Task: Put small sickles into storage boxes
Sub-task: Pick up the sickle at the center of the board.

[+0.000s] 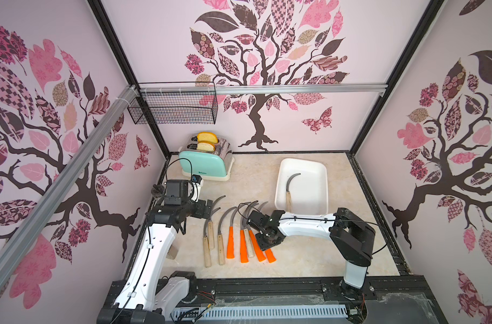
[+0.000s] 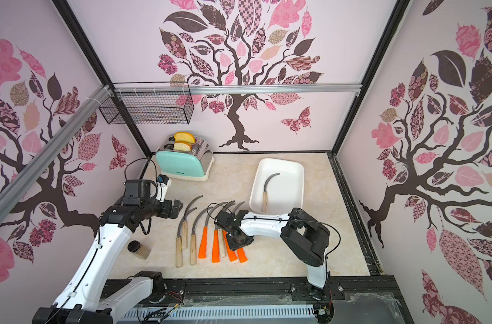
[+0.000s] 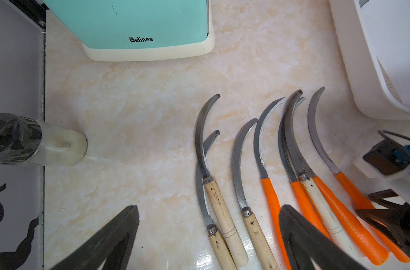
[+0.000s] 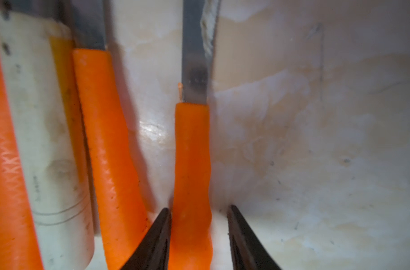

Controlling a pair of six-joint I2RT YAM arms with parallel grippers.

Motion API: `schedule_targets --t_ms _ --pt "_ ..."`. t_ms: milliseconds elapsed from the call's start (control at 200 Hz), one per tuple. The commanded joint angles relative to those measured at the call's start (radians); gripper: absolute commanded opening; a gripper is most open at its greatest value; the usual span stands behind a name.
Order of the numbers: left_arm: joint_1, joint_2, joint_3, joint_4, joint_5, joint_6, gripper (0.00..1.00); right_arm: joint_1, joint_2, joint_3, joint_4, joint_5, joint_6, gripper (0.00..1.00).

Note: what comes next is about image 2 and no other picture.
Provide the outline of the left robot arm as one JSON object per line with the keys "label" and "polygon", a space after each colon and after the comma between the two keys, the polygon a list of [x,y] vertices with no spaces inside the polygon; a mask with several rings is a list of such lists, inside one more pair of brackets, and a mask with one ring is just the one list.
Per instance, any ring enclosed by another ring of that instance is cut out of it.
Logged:
{"label": "left robot arm", "polygon": [[118,323],[141,301],[164,299],[166,286],[159,271],[140,271],[108,297],[102,293],[120,252],[142,222],[178,217],[182,202],[165,199],[171,182],[166,175],[125,182],[123,196],[102,215],[96,238],[73,278],[52,306],[37,310],[33,323]]}

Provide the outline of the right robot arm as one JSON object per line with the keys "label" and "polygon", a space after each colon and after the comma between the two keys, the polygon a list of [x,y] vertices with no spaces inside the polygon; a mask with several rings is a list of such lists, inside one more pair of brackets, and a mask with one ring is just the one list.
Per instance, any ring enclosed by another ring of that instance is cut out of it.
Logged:
{"label": "right robot arm", "polygon": [[291,252],[307,267],[307,281],[316,290],[324,290],[330,276],[327,270],[328,255],[341,241],[329,249],[331,232],[339,231],[318,221],[301,208],[280,215],[257,214],[229,209],[220,211],[214,224],[226,232],[226,241],[232,251],[253,243],[257,236],[281,239]]}

